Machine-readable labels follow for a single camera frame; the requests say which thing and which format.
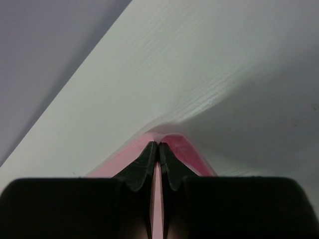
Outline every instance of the white surface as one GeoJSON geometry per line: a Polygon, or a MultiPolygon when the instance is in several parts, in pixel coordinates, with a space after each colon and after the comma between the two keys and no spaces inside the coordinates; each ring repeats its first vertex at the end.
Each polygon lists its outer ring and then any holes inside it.
{"type": "Polygon", "coordinates": [[[294,177],[316,207],[318,9],[133,0],[0,168],[0,186],[84,176],[156,126],[188,136],[220,175],[294,177]]]}
{"type": "Polygon", "coordinates": [[[0,0],[0,166],[130,0],[0,0]]]}

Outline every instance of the pink strip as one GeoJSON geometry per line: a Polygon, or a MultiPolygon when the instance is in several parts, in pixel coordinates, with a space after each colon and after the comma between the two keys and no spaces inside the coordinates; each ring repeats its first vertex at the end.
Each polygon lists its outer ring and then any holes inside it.
{"type": "Polygon", "coordinates": [[[115,157],[102,164],[98,169],[89,174],[88,177],[99,178],[115,176],[135,159],[137,159],[150,141],[159,142],[163,137],[164,135],[155,132],[144,134],[141,138],[133,141],[127,148],[125,148],[115,157]]]}
{"type": "Polygon", "coordinates": [[[152,237],[153,239],[163,239],[164,227],[164,207],[163,207],[163,194],[161,190],[161,173],[160,163],[157,162],[154,170],[150,218],[152,224],[152,237]]]}
{"type": "Polygon", "coordinates": [[[214,170],[199,154],[195,147],[180,134],[171,134],[164,137],[161,142],[167,143],[181,162],[201,176],[216,176],[214,170]]]}

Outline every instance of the white sheet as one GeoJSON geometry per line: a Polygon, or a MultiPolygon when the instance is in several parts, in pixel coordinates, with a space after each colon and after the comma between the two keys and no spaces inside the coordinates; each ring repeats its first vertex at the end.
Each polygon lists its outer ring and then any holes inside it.
{"type": "Polygon", "coordinates": [[[319,1],[133,0],[0,168],[84,176],[155,127],[319,203],[319,1]]]}

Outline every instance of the pink object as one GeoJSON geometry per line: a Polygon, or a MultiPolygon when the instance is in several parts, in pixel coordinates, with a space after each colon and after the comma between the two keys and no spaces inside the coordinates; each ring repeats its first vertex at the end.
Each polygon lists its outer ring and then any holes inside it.
{"type": "Polygon", "coordinates": [[[196,174],[200,176],[216,175],[210,165],[183,135],[167,135],[161,140],[161,142],[167,143],[176,158],[178,158],[196,174]]]}
{"type": "MultiPolygon", "coordinates": [[[[155,132],[148,132],[141,138],[133,141],[128,147],[109,161],[102,164],[98,169],[89,174],[88,177],[115,176],[137,159],[150,141],[167,143],[175,156],[196,174],[201,176],[216,175],[213,169],[206,163],[204,158],[200,156],[199,152],[197,152],[197,150],[184,136],[180,134],[163,135],[155,132]]],[[[162,239],[164,212],[159,162],[156,163],[154,169],[150,218],[153,239],[162,239]]]]}
{"type": "Polygon", "coordinates": [[[163,134],[149,132],[144,134],[142,137],[133,141],[123,151],[118,153],[116,156],[111,158],[109,161],[102,164],[98,169],[93,171],[88,177],[105,178],[113,177],[130,163],[132,163],[141,154],[143,149],[150,141],[159,142],[164,137],[163,134]]]}

